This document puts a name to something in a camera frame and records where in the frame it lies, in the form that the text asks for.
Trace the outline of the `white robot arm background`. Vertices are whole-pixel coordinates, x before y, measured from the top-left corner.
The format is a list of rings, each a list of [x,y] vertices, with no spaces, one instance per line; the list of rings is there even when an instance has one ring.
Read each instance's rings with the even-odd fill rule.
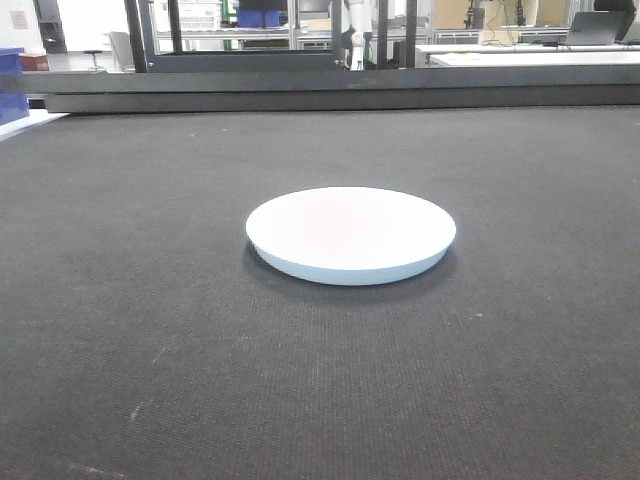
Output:
[[[347,64],[351,71],[365,69],[365,50],[371,39],[372,7],[369,0],[341,2],[341,39],[347,50]]]

